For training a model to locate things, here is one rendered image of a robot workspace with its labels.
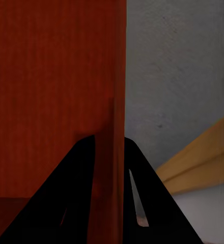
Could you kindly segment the storage box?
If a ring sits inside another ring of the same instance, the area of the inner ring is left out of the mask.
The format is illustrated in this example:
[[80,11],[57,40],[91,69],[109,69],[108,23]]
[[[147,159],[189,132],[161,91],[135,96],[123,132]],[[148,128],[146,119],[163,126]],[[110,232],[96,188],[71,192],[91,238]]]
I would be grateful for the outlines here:
[[87,244],[123,244],[127,0],[0,0],[0,237],[95,136]]

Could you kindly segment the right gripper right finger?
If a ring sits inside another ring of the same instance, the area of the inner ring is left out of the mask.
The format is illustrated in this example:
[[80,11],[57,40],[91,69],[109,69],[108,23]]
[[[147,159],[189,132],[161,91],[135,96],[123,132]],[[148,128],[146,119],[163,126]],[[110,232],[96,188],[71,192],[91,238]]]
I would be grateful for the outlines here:
[[[138,225],[129,169],[149,227]],[[123,244],[203,244],[137,144],[124,138]]]

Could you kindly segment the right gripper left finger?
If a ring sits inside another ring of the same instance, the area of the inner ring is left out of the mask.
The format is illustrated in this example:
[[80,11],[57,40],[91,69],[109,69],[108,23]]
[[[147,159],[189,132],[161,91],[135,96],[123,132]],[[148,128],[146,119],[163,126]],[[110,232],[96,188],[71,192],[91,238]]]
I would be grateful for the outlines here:
[[0,237],[0,244],[87,244],[95,136],[79,140]]

